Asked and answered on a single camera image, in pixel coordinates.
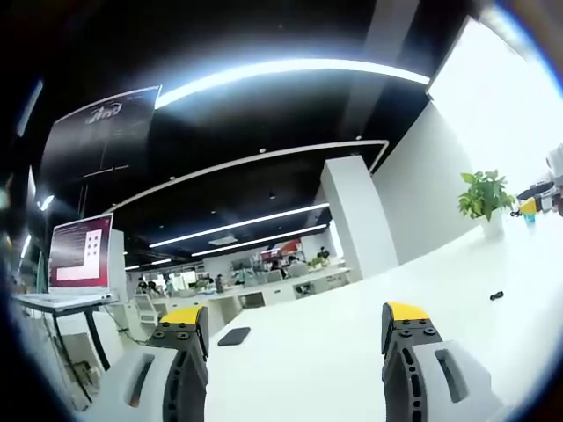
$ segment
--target black stand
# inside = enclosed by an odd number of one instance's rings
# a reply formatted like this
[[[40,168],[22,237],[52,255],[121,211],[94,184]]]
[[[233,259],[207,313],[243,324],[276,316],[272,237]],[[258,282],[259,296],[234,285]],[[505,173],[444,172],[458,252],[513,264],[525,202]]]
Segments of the black stand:
[[[96,328],[96,323],[94,322],[91,309],[85,310],[84,315],[86,316],[86,323],[88,324],[88,329],[90,330],[91,341],[94,343],[94,348],[96,349],[100,362],[102,362],[102,367],[104,367],[104,370],[107,371],[110,368],[109,361],[107,360],[106,352],[104,352],[102,342],[99,340],[98,329]]]
[[[66,317],[68,315],[75,315],[84,312],[84,315],[86,316],[86,323],[88,324],[88,330],[90,331],[90,335],[91,335],[91,341],[94,344],[94,348],[96,349],[96,353],[98,354],[102,367],[104,367],[105,371],[107,371],[110,368],[110,364],[109,361],[107,360],[106,352],[104,352],[104,347],[102,346],[102,343],[99,339],[98,329],[96,328],[96,323],[94,322],[94,317],[92,314],[94,310],[98,310],[99,306],[104,305],[105,303],[101,302],[101,303],[89,304],[89,305],[79,305],[70,309],[55,309],[53,307],[46,305],[30,303],[25,299],[18,297],[14,297],[14,299],[16,302],[19,302],[22,306],[26,308],[35,309],[40,312],[46,312],[53,316],[53,323],[55,326],[57,341],[61,345],[62,357],[66,360],[67,364],[69,365],[70,371],[76,378],[77,383],[80,386],[80,389],[82,390],[88,401],[91,403],[91,397],[88,394],[88,391],[86,391],[86,388],[84,387],[82,382],[80,381],[80,378],[78,378],[77,371],[75,370],[74,366],[72,365],[72,361],[70,360],[69,350],[67,349],[66,345],[62,341],[61,330],[59,328],[59,323],[57,321],[57,318]]]

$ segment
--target potted plant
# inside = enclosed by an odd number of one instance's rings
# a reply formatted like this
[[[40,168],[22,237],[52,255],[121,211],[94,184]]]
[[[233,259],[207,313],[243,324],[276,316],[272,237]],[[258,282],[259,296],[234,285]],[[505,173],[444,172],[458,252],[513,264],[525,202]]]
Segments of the potted plant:
[[[323,267],[323,262],[325,261],[322,257],[315,257],[307,263],[311,270],[319,270]]]
[[[459,195],[461,214],[480,219],[487,238],[502,234],[501,210],[515,203],[515,198],[506,193],[506,178],[499,178],[497,170],[461,173],[461,177],[470,185],[467,192]]]

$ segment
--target desk drawer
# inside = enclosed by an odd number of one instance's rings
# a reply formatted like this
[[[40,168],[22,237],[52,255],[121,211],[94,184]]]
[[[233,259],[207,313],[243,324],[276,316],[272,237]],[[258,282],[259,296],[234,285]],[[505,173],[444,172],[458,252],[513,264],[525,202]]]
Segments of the desk drawer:
[[[266,306],[275,305],[276,303],[283,303],[294,301],[296,299],[295,292],[293,291],[293,286],[281,286],[274,288],[265,288],[262,291],[264,296],[264,303]]]

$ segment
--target green leaves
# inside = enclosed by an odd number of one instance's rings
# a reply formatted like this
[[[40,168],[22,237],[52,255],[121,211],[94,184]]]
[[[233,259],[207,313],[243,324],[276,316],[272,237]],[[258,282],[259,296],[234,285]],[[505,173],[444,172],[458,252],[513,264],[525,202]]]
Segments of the green leaves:
[[[495,209],[510,207],[515,203],[515,198],[505,191],[506,178],[498,178],[498,170],[461,173],[461,177],[465,183],[470,184],[467,192],[459,195],[457,208],[462,215],[469,215],[471,218],[484,215],[490,221]]]
[[[471,173],[461,173],[461,177],[464,179],[465,183],[473,183],[475,181],[475,176]]]

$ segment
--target black smartphone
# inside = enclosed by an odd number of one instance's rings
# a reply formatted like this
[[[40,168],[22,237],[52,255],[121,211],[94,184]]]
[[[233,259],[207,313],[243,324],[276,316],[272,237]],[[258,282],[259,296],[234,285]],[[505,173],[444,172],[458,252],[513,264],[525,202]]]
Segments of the black smartphone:
[[[219,340],[218,346],[236,346],[240,345],[250,332],[250,327],[233,328],[225,337]]]

